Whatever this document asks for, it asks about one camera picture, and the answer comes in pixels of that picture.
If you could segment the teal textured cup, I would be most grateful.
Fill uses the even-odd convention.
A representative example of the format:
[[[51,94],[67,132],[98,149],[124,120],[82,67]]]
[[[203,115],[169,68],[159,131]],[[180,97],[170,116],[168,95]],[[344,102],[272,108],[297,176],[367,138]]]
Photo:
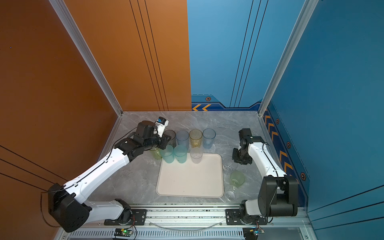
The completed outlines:
[[[160,153],[161,153],[163,160],[168,164],[171,164],[175,159],[174,147],[171,145],[167,145],[164,150],[160,150]]]
[[[183,164],[187,160],[187,148],[184,145],[178,145],[174,148],[174,155],[176,160]]]

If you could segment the clear textured cup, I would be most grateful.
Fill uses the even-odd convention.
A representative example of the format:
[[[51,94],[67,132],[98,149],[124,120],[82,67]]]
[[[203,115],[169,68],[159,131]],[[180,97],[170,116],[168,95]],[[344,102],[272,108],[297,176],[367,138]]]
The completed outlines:
[[[191,160],[194,164],[199,164],[202,161],[203,150],[200,147],[192,148],[190,151]]]

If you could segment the clear faceted cup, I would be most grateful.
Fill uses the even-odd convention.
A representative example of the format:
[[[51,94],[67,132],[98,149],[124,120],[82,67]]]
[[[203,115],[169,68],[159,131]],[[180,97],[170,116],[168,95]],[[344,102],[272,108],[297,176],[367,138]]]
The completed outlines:
[[[238,164],[234,162],[224,162],[223,169],[225,171],[235,171],[238,168]]]

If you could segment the teal textured cup front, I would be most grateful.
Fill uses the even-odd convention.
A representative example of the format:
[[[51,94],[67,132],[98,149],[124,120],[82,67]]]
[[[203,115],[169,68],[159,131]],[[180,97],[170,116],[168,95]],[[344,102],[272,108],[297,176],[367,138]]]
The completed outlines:
[[[176,160],[183,164],[187,160],[187,148],[184,145],[178,145],[174,148],[174,155]]]

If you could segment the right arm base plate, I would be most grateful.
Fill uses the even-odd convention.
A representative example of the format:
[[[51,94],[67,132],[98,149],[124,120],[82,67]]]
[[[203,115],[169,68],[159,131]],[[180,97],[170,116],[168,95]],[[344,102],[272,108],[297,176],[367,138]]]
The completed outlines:
[[[267,225],[267,219],[262,216],[248,216],[241,213],[239,209],[226,209],[226,223],[235,225]]]

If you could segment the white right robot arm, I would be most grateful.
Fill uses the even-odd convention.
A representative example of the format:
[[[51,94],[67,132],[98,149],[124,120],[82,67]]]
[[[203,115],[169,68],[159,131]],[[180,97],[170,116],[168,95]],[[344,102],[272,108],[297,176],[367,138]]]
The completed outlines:
[[[255,224],[273,217],[295,217],[299,206],[299,183],[288,176],[269,153],[261,136],[253,136],[250,129],[239,131],[239,148],[233,149],[232,159],[241,165],[256,163],[263,180],[255,200],[243,200],[240,204],[240,219],[246,224]]]

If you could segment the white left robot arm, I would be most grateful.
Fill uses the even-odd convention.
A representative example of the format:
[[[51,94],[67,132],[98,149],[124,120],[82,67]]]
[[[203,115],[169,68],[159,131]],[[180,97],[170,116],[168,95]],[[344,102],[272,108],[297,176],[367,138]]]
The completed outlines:
[[[84,224],[108,220],[118,225],[129,224],[131,206],[122,199],[109,202],[92,202],[89,196],[116,171],[131,163],[145,151],[153,148],[164,150],[170,141],[165,135],[169,122],[159,117],[155,122],[142,121],[118,139],[110,152],[64,185],[52,185],[48,194],[48,212],[56,222],[71,233]]]

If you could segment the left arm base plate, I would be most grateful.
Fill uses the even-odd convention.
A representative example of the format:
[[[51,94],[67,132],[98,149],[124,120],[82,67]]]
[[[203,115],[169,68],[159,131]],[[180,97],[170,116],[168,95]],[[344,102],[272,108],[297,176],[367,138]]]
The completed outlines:
[[[143,226],[147,218],[146,209],[124,210],[122,215],[116,220],[105,220],[105,226]]]

